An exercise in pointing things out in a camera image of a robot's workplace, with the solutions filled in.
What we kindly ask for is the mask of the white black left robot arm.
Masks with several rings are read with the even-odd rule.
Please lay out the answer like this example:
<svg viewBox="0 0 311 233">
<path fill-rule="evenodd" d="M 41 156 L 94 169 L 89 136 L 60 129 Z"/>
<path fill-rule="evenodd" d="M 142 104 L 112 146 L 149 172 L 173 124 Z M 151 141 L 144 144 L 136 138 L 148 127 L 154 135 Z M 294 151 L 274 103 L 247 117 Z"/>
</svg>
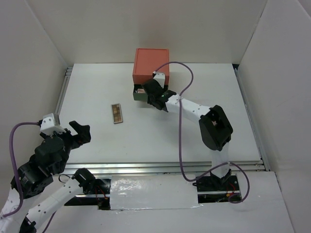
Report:
<svg viewBox="0 0 311 233">
<path fill-rule="evenodd" d="M 32 125 L 32 122 L 19 123 L 10 132 L 9 152 L 14 177 L 7 201 L 0 212 L 2 233 L 35 233 L 45 221 L 51 222 L 56 211 L 66 202 L 81 193 L 96 191 L 99 183 L 87 168 L 80 168 L 57 191 L 34 205 L 45 188 L 53 183 L 53 176 L 64 172 L 70 152 L 91 141 L 90 126 L 71 121 L 69 125 L 76 131 L 72 135 L 70 130 L 53 121 L 43 119 L 35 122 L 34 125 L 40 127 L 43 141 L 35 148 L 29 161 L 18 167 L 14 154 L 14 134 L 24 125 Z"/>
</svg>

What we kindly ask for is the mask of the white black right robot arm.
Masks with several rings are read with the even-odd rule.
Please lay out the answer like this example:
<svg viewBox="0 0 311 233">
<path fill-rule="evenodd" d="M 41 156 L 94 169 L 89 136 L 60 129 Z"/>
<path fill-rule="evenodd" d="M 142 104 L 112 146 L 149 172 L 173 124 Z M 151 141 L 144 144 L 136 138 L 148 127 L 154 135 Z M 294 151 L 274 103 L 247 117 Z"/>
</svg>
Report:
<svg viewBox="0 0 311 233">
<path fill-rule="evenodd" d="M 208 107 L 181 97 L 174 91 L 164 89 L 157 80 L 150 79 L 142 85 L 147 94 L 147 103 L 158 110 L 167 113 L 179 114 L 178 126 L 178 151 L 179 165 L 184 179 L 195 182 L 210 174 L 211 184 L 217 190 L 222 190 L 228 185 L 231 175 L 227 146 L 233 134 L 233 128 L 219 105 Z M 195 179 L 185 175 L 182 162 L 182 119 L 186 118 L 198 125 L 204 145 L 210 150 L 212 168 Z"/>
</svg>

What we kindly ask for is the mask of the peach round powder puff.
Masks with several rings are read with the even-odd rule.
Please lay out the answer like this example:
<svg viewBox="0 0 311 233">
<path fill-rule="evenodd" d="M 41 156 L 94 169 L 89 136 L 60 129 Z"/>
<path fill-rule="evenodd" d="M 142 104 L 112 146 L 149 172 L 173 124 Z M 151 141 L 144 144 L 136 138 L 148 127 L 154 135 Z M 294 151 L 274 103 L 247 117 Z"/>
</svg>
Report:
<svg viewBox="0 0 311 233">
<path fill-rule="evenodd" d="M 139 88 L 139 89 L 137 89 L 137 93 L 138 94 L 145 94 L 146 92 L 144 89 Z"/>
</svg>

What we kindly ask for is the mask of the green drawer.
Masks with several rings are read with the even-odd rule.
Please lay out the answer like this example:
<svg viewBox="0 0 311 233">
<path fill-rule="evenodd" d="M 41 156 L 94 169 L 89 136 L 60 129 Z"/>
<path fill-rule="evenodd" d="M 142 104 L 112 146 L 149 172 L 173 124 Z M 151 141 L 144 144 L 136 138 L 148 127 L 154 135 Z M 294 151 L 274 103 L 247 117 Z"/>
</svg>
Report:
<svg viewBox="0 0 311 233">
<path fill-rule="evenodd" d="M 143 89 L 142 86 L 140 84 L 135 84 L 134 85 L 134 89 L 133 89 L 133 98 L 135 101 L 143 101 L 143 102 L 147 102 L 148 96 L 147 94 L 138 94 L 137 93 L 137 89 Z"/>
</svg>

